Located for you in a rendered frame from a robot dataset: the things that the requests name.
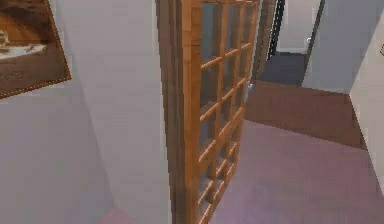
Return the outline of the brown framed wall picture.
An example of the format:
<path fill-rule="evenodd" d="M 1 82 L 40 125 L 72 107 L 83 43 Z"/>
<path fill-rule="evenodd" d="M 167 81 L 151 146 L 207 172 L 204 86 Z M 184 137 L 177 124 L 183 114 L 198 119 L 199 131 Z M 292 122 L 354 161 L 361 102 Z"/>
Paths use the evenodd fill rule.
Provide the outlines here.
<path fill-rule="evenodd" d="M 71 79 L 49 0 L 0 0 L 0 99 Z"/>

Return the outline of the white room door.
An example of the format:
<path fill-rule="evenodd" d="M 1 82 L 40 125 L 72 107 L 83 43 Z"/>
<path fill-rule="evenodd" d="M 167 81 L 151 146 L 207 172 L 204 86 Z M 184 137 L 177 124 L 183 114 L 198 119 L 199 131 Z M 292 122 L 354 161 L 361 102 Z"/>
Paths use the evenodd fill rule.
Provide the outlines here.
<path fill-rule="evenodd" d="M 320 0 L 285 0 L 277 50 L 305 54 Z"/>

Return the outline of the wooden glazed room door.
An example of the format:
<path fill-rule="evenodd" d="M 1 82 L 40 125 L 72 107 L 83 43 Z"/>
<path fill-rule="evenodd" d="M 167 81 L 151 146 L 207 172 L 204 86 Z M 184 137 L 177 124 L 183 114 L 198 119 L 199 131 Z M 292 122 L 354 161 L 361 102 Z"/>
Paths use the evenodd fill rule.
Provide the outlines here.
<path fill-rule="evenodd" d="M 213 224 L 236 172 L 260 5 L 181 1 L 183 224 Z"/>

